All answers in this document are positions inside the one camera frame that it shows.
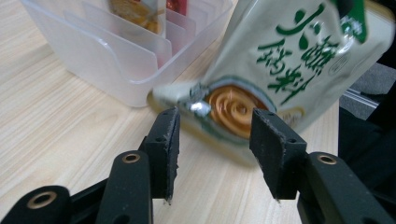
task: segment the red package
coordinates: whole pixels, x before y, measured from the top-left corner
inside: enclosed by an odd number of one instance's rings
[[[166,7],[184,16],[187,15],[187,0],[166,0]]]

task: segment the green and white snack package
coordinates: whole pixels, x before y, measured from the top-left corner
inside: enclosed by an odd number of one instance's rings
[[[335,0],[239,0],[204,77],[154,88],[153,98],[236,150],[248,148],[254,107],[301,133],[392,43],[393,21],[352,1],[340,18]]]

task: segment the wooden table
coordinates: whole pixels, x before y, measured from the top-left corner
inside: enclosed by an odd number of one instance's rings
[[[108,177],[137,149],[156,113],[131,108],[67,72],[17,0],[0,2],[0,218],[25,193],[61,185],[73,195]],[[219,40],[179,78],[201,76]],[[336,154],[338,104],[302,137]],[[156,223],[299,223],[295,201],[273,200],[258,166],[233,161],[182,130],[171,206]]]

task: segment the clear plastic bin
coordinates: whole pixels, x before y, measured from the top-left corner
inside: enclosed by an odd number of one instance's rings
[[[166,11],[166,38],[112,13],[106,0],[21,0],[66,68],[129,106],[174,81],[221,33],[231,0]]]

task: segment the storage box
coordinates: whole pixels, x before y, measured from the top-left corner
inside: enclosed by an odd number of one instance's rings
[[[110,13],[107,0],[21,0],[66,68],[129,106],[174,81],[222,32],[231,0],[167,9],[166,38]]]

